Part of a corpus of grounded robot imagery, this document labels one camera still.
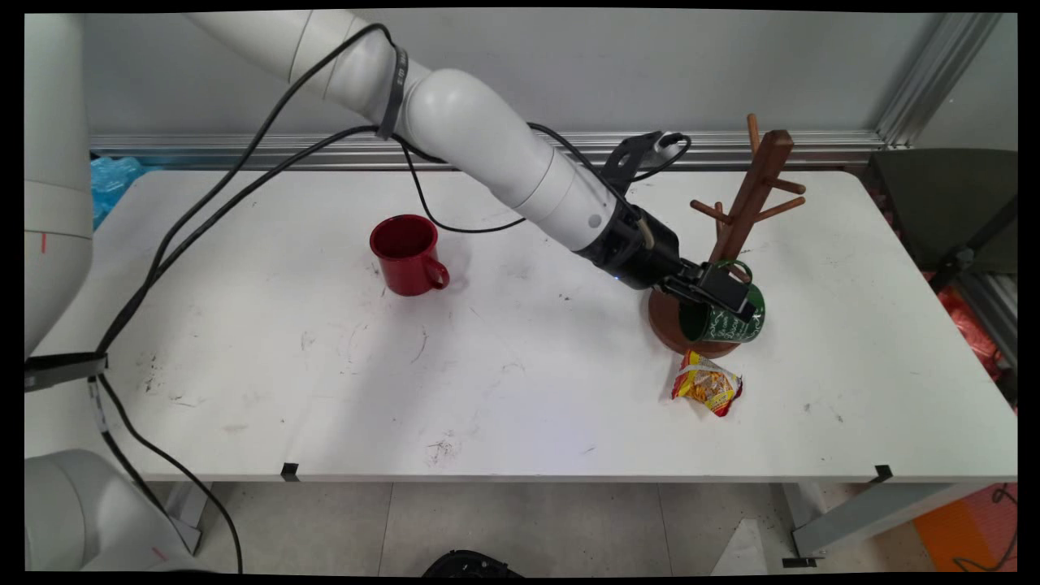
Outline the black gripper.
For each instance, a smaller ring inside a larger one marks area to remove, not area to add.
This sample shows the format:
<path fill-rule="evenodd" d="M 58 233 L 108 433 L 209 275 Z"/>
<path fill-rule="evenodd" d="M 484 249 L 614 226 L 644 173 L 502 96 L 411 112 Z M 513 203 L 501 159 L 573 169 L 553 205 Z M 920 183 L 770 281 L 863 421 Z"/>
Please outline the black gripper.
<path fill-rule="evenodd" d="M 742 322 L 756 311 L 750 282 L 723 264 L 697 264 L 680 257 L 676 234 L 636 205 L 614 207 L 598 237 L 577 255 L 628 288 L 660 289 L 681 304 L 713 305 Z"/>

